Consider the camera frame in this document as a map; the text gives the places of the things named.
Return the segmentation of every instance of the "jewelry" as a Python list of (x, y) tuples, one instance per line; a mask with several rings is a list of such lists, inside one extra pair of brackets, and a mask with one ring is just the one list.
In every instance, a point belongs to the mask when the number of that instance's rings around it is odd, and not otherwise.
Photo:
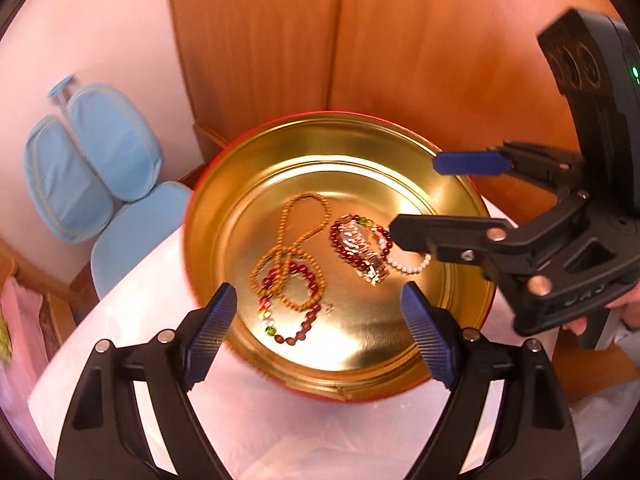
[[(386, 249), (386, 238), (383, 236), (379, 236), (378, 238), (378, 244), (380, 245), (380, 250), (385, 251)], [(420, 274), (424, 268), (429, 265), (429, 262), (431, 261), (431, 255), (430, 254), (425, 254), (424, 259), (422, 260), (422, 262), (420, 263), (420, 265), (418, 265), (417, 267), (410, 267), (410, 266), (405, 266), (401, 263), (399, 263), (398, 261), (396, 261), (395, 259), (393, 259), (390, 254), (387, 253), (386, 256), (386, 262), (394, 269), (397, 270), (398, 272), (402, 272), (403, 274), (407, 274), (409, 276), (411, 276), (412, 274)]]
[[(275, 278), (277, 273), (278, 271), (276, 269), (271, 269), (267, 276), (273, 279)], [(316, 283), (316, 276), (312, 272), (309, 272), (306, 266), (291, 262), (289, 264), (289, 274), (295, 274), (305, 280), (310, 295), (314, 294), (312, 285)], [(273, 313), (271, 312), (271, 305), (272, 303), (269, 296), (261, 297), (260, 301), (258, 302), (258, 314), (262, 318), (264, 331), (267, 333), (267, 335), (272, 336), (275, 339), (276, 343), (282, 344), (286, 341), (290, 346), (295, 345), (297, 341), (304, 341), (306, 339), (306, 333), (311, 330), (311, 325), (316, 320), (316, 316), (321, 310), (319, 303), (314, 303), (313, 305), (311, 305), (306, 311), (306, 319), (300, 325), (300, 330), (296, 333), (296, 336), (285, 338), (284, 336), (278, 334), (278, 329), (275, 325), (275, 319), (273, 317)]]
[[(369, 231), (385, 239), (385, 247), (380, 254), (371, 248)], [(385, 258), (393, 241), (389, 232), (381, 225), (364, 216), (344, 215), (331, 226), (330, 240), (336, 253), (372, 285), (388, 276)]]
[[(302, 200), (303, 198), (311, 198), (321, 203), (322, 207), (324, 208), (324, 218), (316, 227), (298, 237), (296, 241), (294, 241), (293, 244), (291, 244), (289, 247), (285, 247), (283, 242), (285, 230), (287, 227), (287, 221), (289, 220), (289, 213), (291, 212), (294, 204), (299, 200)], [(276, 245), (260, 259), (251, 275), (249, 276), (249, 284), (251, 285), (254, 293), (258, 295), (258, 297), (270, 298), (272, 295), (276, 296), (282, 303), (284, 303), (289, 308), (296, 310), (297, 312), (304, 312), (320, 301), (320, 299), (324, 295), (324, 290), (326, 288), (326, 282), (324, 280), (324, 275), (322, 274), (322, 269), (320, 269), (320, 266), (310, 254), (307, 254), (305, 253), (305, 251), (300, 249), (300, 245), (315, 234), (318, 234), (322, 229), (327, 227), (329, 225), (330, 216), (331, 208), (329, 207), (329, 203), (322, 195), (318, 193), (304, 192), (287, 200), (287, 203), (282, 209), (280, 223), (278, 224)], [(305, 260), (313, 269), (314, 280), (309, 284), (309, 290), (313, 292), (313, 295), (311, 296), (311, 298), (309, 298), (309, 300), (300, 305), (293, 303), (282, 293), (287, 278), (289, 277), (291, 266), (295, 265), (291, 261), (292, 258)], [(272, 269), (274, 270), (274, 273), (267, 275), (262, 280), (262, 286), (260, 286), (258, 285), (258, 274), (260, 273), (262, 268), (272, 259), (274, 260)]]

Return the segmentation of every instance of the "white table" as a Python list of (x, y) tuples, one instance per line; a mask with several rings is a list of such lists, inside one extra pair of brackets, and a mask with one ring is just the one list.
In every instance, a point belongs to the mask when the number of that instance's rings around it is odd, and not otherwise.
[[(504, 215), (488, 205), (492, 216)], [(55, 456), (73, 390), (95, 343), (146, 342), (177, 327), (197, 308), (182, 259), (182, 229), (133, 269), (87, 316), (60, 349), (29, 400), (31, 415)], [(513, 315), (498, 293), (482, 332), (520, 344)], [(549, 355), (558, 331), (540, 335)], [(497, 416), (501, 383), (490, 396), (465, 463), (481, 463)], [(146, 384), (136, 384), (140, 413), (156, 463), (174, 472)], [(309, 399), (268, 380), (223, 346), (207, 379), (189, 394), (202, 427), (237, 480), (402, 479), (420, 453), (449, 393), (436, 381), (390, 399), (343, 404)]]

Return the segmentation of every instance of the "blue chair backrest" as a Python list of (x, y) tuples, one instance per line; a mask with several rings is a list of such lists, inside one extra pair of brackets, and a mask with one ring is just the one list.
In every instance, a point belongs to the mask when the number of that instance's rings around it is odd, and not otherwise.
[(154, 188), (162, 150), (124, 95), (111, 86), (91, 84), (76, 91), (66, 111), (86, 159), (116, 198), (134, 202)]
[(62, 240), (89, 240), (113, 216), (113, 198), (54, 116), (31, 131), (24, 152), (27, 187), (38, 213)]

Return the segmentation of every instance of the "gold bowl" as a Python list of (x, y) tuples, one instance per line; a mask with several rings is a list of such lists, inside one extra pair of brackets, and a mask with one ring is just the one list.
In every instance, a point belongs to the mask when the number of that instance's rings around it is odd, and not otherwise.
[[(391, 271), (372, 286), (341, 261), (329, 229), (302, 249), (326, 280), (323, 310), (295, 346), (278, 344), (258, 318), (249, 274), (275, 245), (284, 203), (300, 192), (322, 194), (332, 220), (358, 214), (388, 226), (400, 213), (488, 216), (470, 181), (433, 169), (437, 148), (400, 126), (341, 112), (318, 112), (266, 124), (239, 138), (207, 169), (188, 208), (184, 257), (201, 305), (223, 282), (238, 291), (238, 315), (227, 340), (235, 352), (267, 376), (300, 392), (336, 400), (373, 400), (406, 391), (430, 375), (399, 310), (402, 285), (413, 279), (431, 303), (446, 308), (461, 326), (480, 328), (495, 286), (476, 267), (432, 260), (412, 278)], [(322, 219), (312, 200), (296, 204), (285, 245)], [(416, 266), (420, 254), (392, 255)], [(300, 280), (287, 295), (306, 300)], [(272, 307), (278, 332), (295, 335), (303, 314)]]

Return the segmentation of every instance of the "screw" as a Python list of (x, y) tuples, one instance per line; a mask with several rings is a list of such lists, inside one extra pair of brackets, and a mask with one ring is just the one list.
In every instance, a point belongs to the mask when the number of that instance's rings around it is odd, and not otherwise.
[(486, 230), (486, 237), (493, 242), (501, 242), (507, 237), (507, 231), (500, 227), (492, 227)]
[(480, 333), (475, 328), (468, 327), (462, 330), (462, 337), (473, 343), (480, 339)]
[(542, 274), (533, 276), (527, 282), (527, 290), (534, 296), (548, 296), (553, 288), (554, 284), (551, 280)]
[(468, 251), (463, 251), (463, 253), (460, 254), (460, 258), (462, 258), (466, 262), (472, 262), (475, 257), (476, 254), (471, 249), (469, 249)]
[(170, 343), (174, 339), (175, 339), (175, 332), (171, 329), (162, 330), (162, 332), (158, 334), (158, 341), (163, 344)]
[(106, 352), (110, 346), (111, 343), (109, 343), (108, 339), (100, 339), (100, 341), (95, 344), (95, 351), (102, 354)]
[(542, 350), (542, 344), (537, 339), (527, 339), (524, 344), (529, 350), (534, 353), (540, 352)]

